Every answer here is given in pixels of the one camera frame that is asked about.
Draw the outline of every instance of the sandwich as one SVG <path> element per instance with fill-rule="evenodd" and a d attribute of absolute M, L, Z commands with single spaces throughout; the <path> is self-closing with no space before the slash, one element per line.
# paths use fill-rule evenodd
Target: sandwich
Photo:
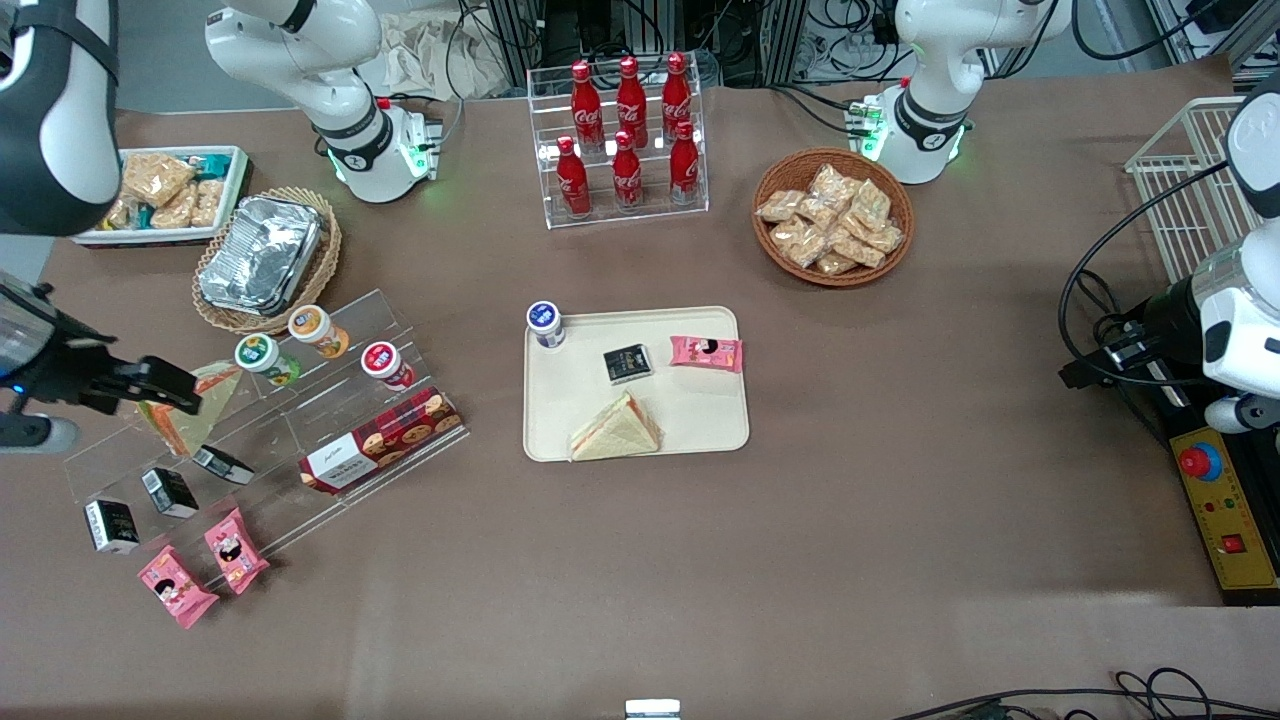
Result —
<path fill-rule="evenodd" d="M 603 460 L 657 452 L 662 430 L 640 402 L 623 392 L 570 439 L 571 460 Z"/>

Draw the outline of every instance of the bottle cap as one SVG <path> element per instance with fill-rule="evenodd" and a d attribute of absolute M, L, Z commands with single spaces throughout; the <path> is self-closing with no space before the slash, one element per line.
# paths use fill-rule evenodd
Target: bottle cap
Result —
<path fill-rule="evenodd" d="M 236 364 L 250 373 L 265 370 L 280 357 L 280 345 L 262 333 L 244 337 L 236 346 Z"/>
<path fill-rule="evenodd" d="M 319 305 L 303 305 L 289 315 L 289 334 L 302 342 L 320 340 L 333 323 Z"/>
<path fill-rule="evenodd" d="M 389 342 L 375 342 L 360 356 L 360 365 L 370 377 L 383 379 L 399 372 L 399 351 Z"/>
<path fill-rule="evenodd" d="M 536 334 L 549 334 L 559 325 L 559 307 L 550 300 L 539 300 L 526 313 L 529 329 Z"/>

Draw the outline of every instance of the acrylic bottle rack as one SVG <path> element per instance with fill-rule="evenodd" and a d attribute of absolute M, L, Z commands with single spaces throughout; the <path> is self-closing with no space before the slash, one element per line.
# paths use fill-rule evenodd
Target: acrylic bottle rack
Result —
<path fill-rule="evenodd" d="M 227 482 L 189 457 L 172 455 L 134 410 L 122 406 L 123 429 L 67 459 L 72 497 L 82 507 L 96 498 L 129 506 L 141 542 L 131 556 L 140 568 L 172 544 L 192 575 L 216 587 L 221 574 L 205 546 L 204 533 L 234 507 L 244 515 L 259 550 L 271 556 L 467 436 L 466 425 L 458 425 L 419 455 L 343 495 L 332 496 L 303 486 L 298 460 L 306 454 L 434 384 L 413 342 L 412 328 L 381 291 L 334 311 L 333 322 L 351 336 L 351 347 L 342 357 L 325 361 L 293 338 L 280 341 L 282 352 L 302 364 L 302 377 L 276 388 L 261 375 L 243 373 L 233 400 L 210 433 L 206 445 L 229 452 L 255 470 L 248 484 Z M 396 343 L 403 360 L 417 372 L 412 387 L 392 392 L 365 374 L 360 355 L 374 341 Z M 447 388 L 440 389 L 448 395 Z M 182 474 L 200 505 L 196 515 L 178 519 L 155 510 L 141 480 L 142 473 L 151 468 Z"/>
<path fill-rule="evenodd" d="M 591 64 L 591 81 L 600 94 L 605 152 L 582 155 L 581 146 L 577 149 L 586 165 L 586 182 L 591 191 L 591 214 L 579 220 L 570 218 L 568 206 L 564 205 L 556 177 L 556 163 L 559 159 L 556 140 L 567 135 L 577 141 L 573 111 L 570 109 L 573 78 L 568 67 L 529 70 L 529 117 L 534 126 L 534 159 L 538 163 L 538 179 L 543 188 L 543 210 L 548 228 L 707 211 L 710 206 L 710 195 L 707 177 L 703 87 L 696 58 L 692 53 L 685 58 L 689 63 L 685 77 L 689 78 L 691 94 L 689 122 L 694 124 L 694 143 L 698 145 L 698 197 L 691 205 L 677 205 L 671 201 L 671 147 L 662 138 L 662 87 L 667 82 L 667 59 L 663 55 L 648 55 L 640 58 L 639 78 L 645 91 L 649 145 L 636 150 L 640 159 L 644 202 L 627 213 L 617 209 L 613 201 L 612 163 L 617 151 L 613 133 L 618 131 L 617 87 L 621 72 L 618 60 L 603 60 Z"/>

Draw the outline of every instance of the brown tablecloth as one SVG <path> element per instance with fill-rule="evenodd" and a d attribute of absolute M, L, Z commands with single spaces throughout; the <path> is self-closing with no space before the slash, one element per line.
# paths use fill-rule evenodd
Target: brown tablecloth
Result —
<path fill-rule="evenodd" d="M 1280 701 L 1280 614 L 1215 606 L 1161 448 L 1055 375 L 1065 274 L 1135 204 L 1121 163 L 1228 92 L 1222 63 L 988 83 L 964 154 L 910 190 L 910 256 L 852 291 L 755 243 L 764 169 L 838 141 L 765 91 L 708 94 L 710 213 L 554 233 L 521 101 L 470 105 L 440 179 L 387 206 L 338 184 L 297 113 L 123 115 L 125 146 L 239 145 L 255 190 L 332 199 L 348 240 L 323 300 L 387 291 L 472 437 L 186 633 L 131 561 L 91 552 L 59 461 L 5 459 L 6 716 L 614 717 L 669 696 L 691 719 L 888 717 L 1166 662 Z M 1100 268 L 1124 300 L 1161 284 L 1149 238 L 1115 245 Z M 196 366 L 232 340 L 191 306 L 198 256 L 63 242 L 47 279 L 122 356 Z M 540 297 L 733 309 L 748 446 L 527 460 L 521 316 Z M 67 414 L 91 437 L 116 421 Z"/>

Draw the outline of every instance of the coca-cola bottle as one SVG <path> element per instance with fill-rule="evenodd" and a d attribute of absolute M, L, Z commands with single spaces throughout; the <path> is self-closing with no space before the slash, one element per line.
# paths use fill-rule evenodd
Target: coca-cola bottle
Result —
<path fill-rule="evenodd" d="M 649 128 L 645 127 L 644 88 L 636 73 L 640 61 L 627 55 L 621 61 L 622 85 L 618 86 L 618 127 L 631 135 L 636 147 L 649 145 Z"/>
<path fill-rule="evenodd" d="M 671 146 L 671 201 L 692 205 L 698 200 L 698 146 L 694 145 L 694 123 L 676 124 L 676 142 Z"/>
<path fill-rule="evenodd" d="M 575 220 L 591 214 L 591 191 L 586 187 L 586 165 L 573 154 L 573 138 L 563 135 L 556 141 L 561 159 L 556 163 L 556 177 L 559 178 L 561 195 L 568 208 L 568 217 Z"/>
<path fill-rule="evenodd" d="M 689 79 L 685 54 L 667 55 L 667 85 L 662 86 L 662 140 L 668 147 L 676 142 L 676 126 L 689 119 Z"/>
<path fill-rule="evenodd" d="M 634 213 L 644 201 L 640 158 L 636 158 L 630 132 L 620 129 L 613 140 L 618 142 L 618 152 L 613 156 L 613 193 L 617 196 L 620 211 Z"/>
<path fill-rule="evenodd" d="M 573 63 L 573 95 L 570 109 L 573 110 L 573 127 L 577 129 L 577 142 L 584 155 L 604 152 L 604 118 L 600 117 L 600 94 L 591 85 L 591 65 L 586 60 Z"/>

